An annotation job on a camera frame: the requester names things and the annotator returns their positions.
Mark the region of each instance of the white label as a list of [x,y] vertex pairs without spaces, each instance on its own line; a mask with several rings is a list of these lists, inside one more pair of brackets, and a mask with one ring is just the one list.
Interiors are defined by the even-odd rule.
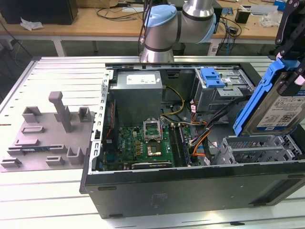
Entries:
[[204,157],[204,162],[209,166],[211,164],[210,160],[206,157]]
[[231,82],[231,80],[229,78],[222,78],[221,79],[223,82]]
[[156,77],[152,74],[128,75],[126,84],[156,84]]
[[269,127],[273,130],[276,126],[288,126],[292,120],[302,111],[305,97],[279,97],[272,104],[257,127]]
[[22,151],[35,151],[35,149],[22,149]]

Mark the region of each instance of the orange wire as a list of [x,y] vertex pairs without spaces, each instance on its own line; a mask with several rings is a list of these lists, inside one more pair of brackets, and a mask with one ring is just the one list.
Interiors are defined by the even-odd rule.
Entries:
[[203,153],[202,153],[202,154],[197,154],[196,151],[197,151],[197,149],[198,149],[200,143],[209,135],[209,133],[210,133],[210,131],[209,131],[208,133],[206,133],[206,134],[202,137],[202,139],[197,143],[197,145],[196,145],[196,147],[195,147],[195,149],[194,149],[194,151],[193,151],[193,156],[205,156],[205,154],[203,154]]
[[194,120],[194,116],[195,116],[195,113],[193,113],[192,116],[191,116],[191,121],[192,121],[192,123],[193,123],[193,124],[199,124],[199,122],[196,122],[196,121]]

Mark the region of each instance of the computer case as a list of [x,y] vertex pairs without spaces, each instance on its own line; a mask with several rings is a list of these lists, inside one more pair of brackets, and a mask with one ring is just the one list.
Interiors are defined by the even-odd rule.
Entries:
[[[208,146],[203,146],[203,149],[209,149],[205,151],[207,153],[205,158],[215,155],[214,159],[207,161],[208,163],[203,158],[199,158],[201,163],[196,165],[196,161],[192,161],[194,158],[189,158],[186,154],[183,155],[185,142],[194,137],[190,136],[192,132],[187,133],[187,129],[183,129],[186,127],[174,123],[167,125],[166,120],[161,121],[161,118],[159,122],[161,122],[160,125],[163,125],[163,139],[161,143],[158,143],[157,140],[153,141],[152,144],[162,145],[162,155],[159,154],[162,159],[158,159],[157,156],[153,159],[149,155],[149,153],[157,153],[159,150],[156,147],[153,152],[151,143],[143,140],[145,129],[142,130],[141,126],[134,128],[116,126],[113,131],[117,128],[120,137],[115,139],[102,137],[108,132],[107,128],[110,128],[110,124],[107,123],[109,121],[107,121],[104,126],[106,128],[103,130],[103,117],[110,120],[109,117],[112,116],[109,115],[111,113],[110,106],[107,108],[106,100],[114,101],[113,107],[116,106],[118,96],[112,93],[112,90],[113,84],[118,82],[117,77],[122,77],[119,74],[120,71],[128,72],[131,77],[138,77],[147,71],[160,71],[161,78],[158,78],[159,80],[156,82],[166,85],[165,88],[169,86],[175,88],[181,94],[183,94],[184,89],[191,87],[194,92],[188,91],[188,93],[183,94],[183,99],[190,101],[191,98],[195,98],[194,101],[196,101],[197,94],[200,94],[200,97],[209,94],[209,88],[203,88],[205,82],[201,80],[199,75],[201,67],[213,67],[218,73],[221,73],[221,80],[226,82],[226,87],[233,87],[231,91],[233,97],[236,97],[239,91],[242,94],[253,91],[253,88],[260,82],[260,75],[249,63],[217,62],[209,64],[194,61],[139,65],[138,63],[121,61],[105,63],[105,65],[107,69],[103,77],[100,110],[96,114],[99,118],[93,125],[91,152],[88,152],[85,157],[80,187],[81,193],[90,195],[102,219],[273,206],[305,184],[305,146],[302,140],[302,136],[305,134],[304,129],[300,127],[297,129],[296,135],[283,136],[283,138],[265,136],[265,141],[262,138],[256,138],[256,136],[250,136],[249,139],[232,137],[232,123],[234,122],[230,119],[235,118],[235,111],[240,110],[240,107],[236,106],[228,113],[227,120],[219,120],[220,123],[215,124],[213,131],[209,134],[210,143],[216,143],[217,146],[211,147],[209,143]],[[188,83],[182,83],[186,70],[193,71],[193,76],[188,74]],[[144,87],[147,83],[150,82],[139,81],[138,86]],[[218,91],[218,95],[221,94],[219,88],[215,90]],[[166,108],[166,104],[177,103],[168,96],[168,93],[171,92],[171,90],[163,90],[162,103],[163,108],[167,110],[169,108]],[[230,101],[228,93],[227,91],[222,96],[224,98],[222,103]],[[130,99],[129,112],[132,112],[137,107],[137,98],[130,96],[128,98]],[[213,104],[219,101],[217,97],[213,98],[209,103]],[[180,116],[185,116],[187,120],[189,111],[185,109],[184,112]],[[204,115],[208,115],[207,112],[202,113],[202,115],[202,119],[207,120],[204,117]],[[181,135],[173,129],[180,130]],[[116,152],[114,150],[115,144],[118,146]],[[274,151],[274,157],[266,158],[266,153],[277,148],[273,144],[279,144],[277,147],[280,147],[280,150]],[[226,162],[226,157],[222,154],[224,147],[230,149],[230,152],[226,154],[235,158],[233,162]],[[172,150],[173,156],[185,158],[187,165],[177,164],[175,157],[173,160],[168,158],[169,150]],[[257,152],[260,154],[258,159],[255,158]],[[281,152],[293,154],[293,158],[281,160],[278,157]],[[222,157],[222,162],[217,162],[220,157]]]
[[71,25],[77,16],[76,0],[0,0],[0,13],[7,24],[20,18],[42,24]]

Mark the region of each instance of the ram slot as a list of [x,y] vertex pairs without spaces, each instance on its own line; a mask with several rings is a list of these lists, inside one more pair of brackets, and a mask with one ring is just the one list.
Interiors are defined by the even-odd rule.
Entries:
[[170,126],[169,127],[169,136],[172,146],[173,161],[175,167],[184,167],[186,166],[183,143],[181,142],[179,127]]

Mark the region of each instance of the black box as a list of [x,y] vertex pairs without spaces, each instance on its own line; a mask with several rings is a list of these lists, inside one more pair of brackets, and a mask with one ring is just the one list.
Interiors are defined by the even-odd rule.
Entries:
[[7,24],[24,20],[42,24],[71,25],[77,16],[76,0],[0,0],[0,13]]
[[250,11],[238,10],[235,16],[236,23],[246,24],[250,15]]
[[[174,5],[178,11],[182,11],[182,6],[185,4],[185,1],[184,0],[167,0],[167,3]],[[216,2],[216,0],[213,1],[212,6],[214,8],[214,13],[216,15],[216,27],[214,30],[214,33],[216,33],[223,8],[221,5],[219,5],[218,2]]]

